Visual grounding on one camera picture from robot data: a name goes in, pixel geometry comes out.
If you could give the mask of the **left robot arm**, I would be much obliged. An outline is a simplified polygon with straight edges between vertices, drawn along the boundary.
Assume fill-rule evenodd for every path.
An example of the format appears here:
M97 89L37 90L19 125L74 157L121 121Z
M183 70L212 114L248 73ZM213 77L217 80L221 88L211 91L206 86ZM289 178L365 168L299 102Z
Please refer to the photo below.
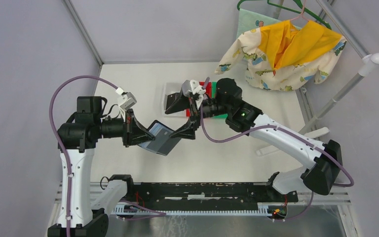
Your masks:
M64 177L60 212L47 230L49 237L104 237L117 203L135 196L131 176L120 175L109 179L94 201L90 199L91 165L98 140L121 138L125 147L155 140L132 109L125 118L103 117L106 101L101 96L78 97L76 112L56 131Z

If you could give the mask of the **dark grey credit card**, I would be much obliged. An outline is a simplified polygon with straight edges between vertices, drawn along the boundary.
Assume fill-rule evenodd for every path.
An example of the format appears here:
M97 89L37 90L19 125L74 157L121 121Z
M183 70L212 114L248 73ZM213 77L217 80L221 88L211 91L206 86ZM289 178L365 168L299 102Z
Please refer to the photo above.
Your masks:
M181 140L170 138L173 131L165 127L152 128L150 132L155 136L155 140L151 141L147 148L159 155L167 156Z

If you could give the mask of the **black leather card holder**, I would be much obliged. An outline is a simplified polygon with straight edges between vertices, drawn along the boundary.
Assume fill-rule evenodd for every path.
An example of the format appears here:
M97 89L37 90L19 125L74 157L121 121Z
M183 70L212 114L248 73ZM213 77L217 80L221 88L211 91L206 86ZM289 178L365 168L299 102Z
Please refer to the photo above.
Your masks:
M158 155L167 156L181 140L181 138L170 138L174 130L158 120L153 121L148 131L155 136L155 140L141 143L138 146Z

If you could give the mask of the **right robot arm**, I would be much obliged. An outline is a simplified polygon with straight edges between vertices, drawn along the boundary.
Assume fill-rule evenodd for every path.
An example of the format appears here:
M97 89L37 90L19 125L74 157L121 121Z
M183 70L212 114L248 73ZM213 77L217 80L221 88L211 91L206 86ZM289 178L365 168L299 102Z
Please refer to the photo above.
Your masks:
M234 79L222 78L216 83L216 96L210 98L204 86L187 80L181 90L166 96L165 113L189 110L187 122L170 138L195 139L195 132L205 118L226 115L226 124L238 134L265 141L296 159L302 166L288 172L276 172L268 180L265 195L279 201L293 191L310 190L328 195L343 169L341 147L334 140L323 143L299 134L271 119L259 108L242 99L243 90Z

